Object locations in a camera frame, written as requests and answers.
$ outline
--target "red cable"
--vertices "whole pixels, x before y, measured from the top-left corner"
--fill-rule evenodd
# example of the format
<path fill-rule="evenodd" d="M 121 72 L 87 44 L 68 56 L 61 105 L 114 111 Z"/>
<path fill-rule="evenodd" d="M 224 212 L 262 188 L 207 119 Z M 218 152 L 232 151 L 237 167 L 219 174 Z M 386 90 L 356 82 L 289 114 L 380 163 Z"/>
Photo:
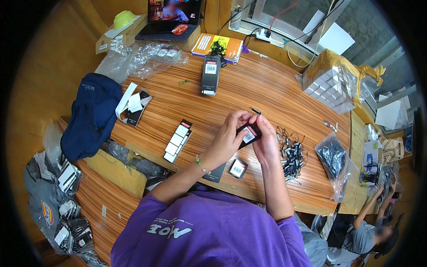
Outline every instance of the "red cable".
<path fill-rule="evenodd" d="M 286 9 L 283 9 L 279 14 L 277 14 L 277 16 L 275 16 L 275 17 L 273 18 L 273 20 L 271 21 L 271 24 L 270 24 L 270 31 L 271 31 L 271 26 L 273 26 L 273 22 L 274 22 L 274 20 L 275 20 L 278 16 L 280 16 L 281 14 L 283 14 L 283 12 L 285 12 L 285 11 L 287 11 L 287 10 L 291 9 L 292 7 L 294 7 L 294 5 L 296 5 L 298 2 L 299 2 L 299 0 L 296 0 L 296 1 L 295 1 L 295 3 L 293 3 L 290 7 L 286 8 Z"/>

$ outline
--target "purple tassel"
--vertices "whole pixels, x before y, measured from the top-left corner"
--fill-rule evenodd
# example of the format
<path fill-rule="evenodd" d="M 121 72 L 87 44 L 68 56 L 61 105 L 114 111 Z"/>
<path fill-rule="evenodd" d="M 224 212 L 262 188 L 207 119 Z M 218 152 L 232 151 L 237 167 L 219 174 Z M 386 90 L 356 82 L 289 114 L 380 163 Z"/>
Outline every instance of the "purple tassel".
<path fill-rule="evenodd" d="M 246 53 L 246 54 L 247 54 L 247 53 L 249 53 L 249 49 L 248 49 L 248 47 L 247 47 L 247 46 L 245 46 L 245 45 L 243 45 L 243 46 L 242 46 L 242 52 L 243 52 L 243 53 Z"/>

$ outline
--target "person in gray shirt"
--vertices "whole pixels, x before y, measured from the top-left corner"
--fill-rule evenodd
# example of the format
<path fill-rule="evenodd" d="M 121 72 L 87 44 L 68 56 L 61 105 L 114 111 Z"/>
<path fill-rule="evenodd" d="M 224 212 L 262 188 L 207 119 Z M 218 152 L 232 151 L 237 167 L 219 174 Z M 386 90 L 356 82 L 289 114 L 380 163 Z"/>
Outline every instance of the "person in gray shirt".
<path fill-rule="evenodd" d="M 377 215 L 377 221 L 374 225 L 370 225 L 363 219 L 383 192 L 383 186 L 378 186 L 378 191 L 359 212 L 354 219 L 353 225 L 348 228 L 342 248 L 330 248 L 330 251 L 328 251 L 328 258 L 332 264 L 340 264 L 341 267 L 350 266 L 361 254 L 376 251 L 375 248 L 381 247 L 393 236 L 393 229 L 391 226 L 383 226 L 383 218 L 385 210 L 396 191 L 396 183 L 397 177 L 393 174 L 390 192 L 381 204 Z"/>

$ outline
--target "power strip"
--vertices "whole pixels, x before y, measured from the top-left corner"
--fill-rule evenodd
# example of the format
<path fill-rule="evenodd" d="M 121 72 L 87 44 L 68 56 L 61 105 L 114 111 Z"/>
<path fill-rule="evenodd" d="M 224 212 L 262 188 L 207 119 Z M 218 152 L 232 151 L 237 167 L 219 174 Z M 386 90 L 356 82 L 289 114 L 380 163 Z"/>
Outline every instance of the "power strip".
<path fill-rule="evenodd" d="M 273 39 L 271 38 L 271 36 L 268 37 L 268 38 L 266 37 L 266 31 L 265 31 L 265 29 L 261 29 L 260 32 L 257 32 L 256 33 L 256 38 L 258 38 L 260 40 L 263 40 L 263 41 L 266 41 L 266 42 L 269 42 L 269 43 L 271 43 L 273 41 Z"/>

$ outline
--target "orange notebook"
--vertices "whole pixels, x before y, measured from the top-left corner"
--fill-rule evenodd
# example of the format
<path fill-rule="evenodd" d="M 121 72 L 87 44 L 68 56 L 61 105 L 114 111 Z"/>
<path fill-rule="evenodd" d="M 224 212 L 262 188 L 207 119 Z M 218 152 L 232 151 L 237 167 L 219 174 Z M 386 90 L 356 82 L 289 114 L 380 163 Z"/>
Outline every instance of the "orange notebook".
<path fill-rule="evenodd" d="M 209 33 L 202 33 L 197 40 L 196 45 L 191 50 L 192 54 L 204 56 L 210 51 L 212 42 L 219 41 L 222 46 L 226 47 L 225 59 L 232 62 L 237 62 L 242 51 L 243 41 L 239 39 L 229 38 L 225 36 L 219 36 Z"/>

